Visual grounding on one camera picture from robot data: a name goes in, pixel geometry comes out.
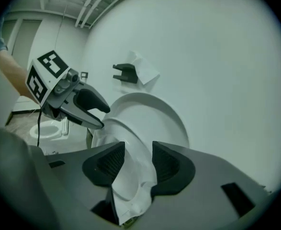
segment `white toilet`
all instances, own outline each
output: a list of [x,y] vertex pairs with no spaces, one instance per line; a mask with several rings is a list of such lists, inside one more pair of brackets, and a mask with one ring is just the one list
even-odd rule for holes
[[[67,139],[69,121],[48,120],[40,123],[40,140]],[[30,136],[38,139],[38,125],[30,129]]]

